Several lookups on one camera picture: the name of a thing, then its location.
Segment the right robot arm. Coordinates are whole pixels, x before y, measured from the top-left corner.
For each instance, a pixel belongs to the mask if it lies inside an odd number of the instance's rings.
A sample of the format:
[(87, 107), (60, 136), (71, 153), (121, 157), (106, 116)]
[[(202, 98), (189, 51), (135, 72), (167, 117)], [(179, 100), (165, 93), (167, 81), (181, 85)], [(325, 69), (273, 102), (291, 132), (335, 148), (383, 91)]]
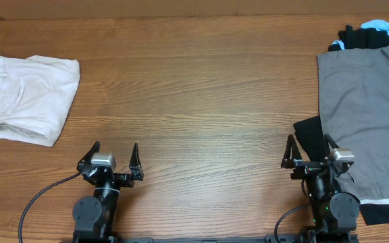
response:
[(274, 228), (276, 242), (281, 242), (278, 226), (290, 214), (306, 207), (311, 208), (313, 225), (306, 226), (301, 233), (289, 237), (289, 242), (327, 243), (358, 242), (351, 232), (357, 228), (360, 212), (359, 199), (340, 189), (336, 177), (346, 173), (354, 163), (355, 156), (347, 148), (340, 148), (330, 135), (323, 136), (326, 155), (320, 161), (304, 161), (296, 140), (289, 135), (281, 167), (291, 169), (290, 178), (300, 180), (303, 194), (309, 202), (293, 208), (278, 219)]

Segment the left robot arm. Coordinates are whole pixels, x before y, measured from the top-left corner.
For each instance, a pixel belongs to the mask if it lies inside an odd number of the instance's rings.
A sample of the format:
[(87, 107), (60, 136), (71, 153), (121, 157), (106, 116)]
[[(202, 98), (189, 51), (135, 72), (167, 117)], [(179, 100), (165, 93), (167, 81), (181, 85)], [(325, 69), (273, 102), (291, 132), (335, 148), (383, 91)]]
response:
[(137, 144), (132, 150), (129, 173), (115, 172), (113, 154), (99, 150), (100, 142), (94, 143), (76, 167), (83, 179), (95, 188), (92, 196), (80, 198), (73, 207), (73, 242), (122, 242), (113, 230), (121, 189), (132, 188), (135, 181), (144, 178)]

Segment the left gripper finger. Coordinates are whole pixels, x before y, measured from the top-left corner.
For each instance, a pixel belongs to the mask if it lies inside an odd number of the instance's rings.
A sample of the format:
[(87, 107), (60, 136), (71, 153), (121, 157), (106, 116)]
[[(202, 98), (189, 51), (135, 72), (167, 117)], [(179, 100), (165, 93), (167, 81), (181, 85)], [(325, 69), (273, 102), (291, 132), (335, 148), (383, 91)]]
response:
[(142, 168), (141, 162), (140, 162), (139, 150), (138, 150), (137, 143), (134, 144), (134, 147), (132, 150), (129, 168), (130, 168), (131, 176), (132, 176), (133, 180), (143, 181), (144, 172), (143, 172), (143, 168)]
[(81, 158), (76, 166), (78, 172), (82, 172), (86, 165), (91, 164), (91, 159), (95, 153), (98, 153), (100, 150), (100, 142), (96, 141), (91, 149)]

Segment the grey shorts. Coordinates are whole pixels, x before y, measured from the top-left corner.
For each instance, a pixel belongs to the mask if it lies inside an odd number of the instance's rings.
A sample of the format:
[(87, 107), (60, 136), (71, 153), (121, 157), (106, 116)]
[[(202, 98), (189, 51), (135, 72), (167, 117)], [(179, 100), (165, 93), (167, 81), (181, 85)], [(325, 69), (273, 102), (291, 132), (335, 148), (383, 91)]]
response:
[(355, 156), (336, 177), (363, 204), (389, 205), (389, 46), (317, 56), (325, 134)]

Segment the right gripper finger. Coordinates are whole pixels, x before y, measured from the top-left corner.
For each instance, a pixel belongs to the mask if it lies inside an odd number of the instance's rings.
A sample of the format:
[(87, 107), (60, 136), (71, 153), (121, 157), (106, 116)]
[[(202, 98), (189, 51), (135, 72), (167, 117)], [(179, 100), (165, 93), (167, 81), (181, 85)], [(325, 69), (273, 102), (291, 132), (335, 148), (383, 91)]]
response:
[(286, 149), (281, 162), (281, 168), (294, 169), (299, 163), (303, 162), (303, 158), (297, 146), (294, 136), (290, 134), (287, 138)]
[(323, 135), (323, 148), (324, 148), (324, 159), (337, 159), (337, 149), (339, 146), (334, 142), (329, 134)]

